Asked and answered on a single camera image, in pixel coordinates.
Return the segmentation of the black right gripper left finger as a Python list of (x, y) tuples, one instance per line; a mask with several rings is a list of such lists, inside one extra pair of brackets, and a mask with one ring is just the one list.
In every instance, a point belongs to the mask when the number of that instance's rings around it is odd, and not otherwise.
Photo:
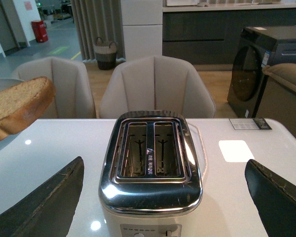
[(76, 157), (0, 214), (0, 237), (65, 237), (83, 187), (84, 161)]

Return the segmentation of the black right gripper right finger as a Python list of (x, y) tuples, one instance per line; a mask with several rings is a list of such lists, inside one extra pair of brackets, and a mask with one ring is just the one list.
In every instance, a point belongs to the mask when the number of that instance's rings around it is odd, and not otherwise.
[(253, 159), (245, 179), (267, 235), (296, 237), (296, 186)]

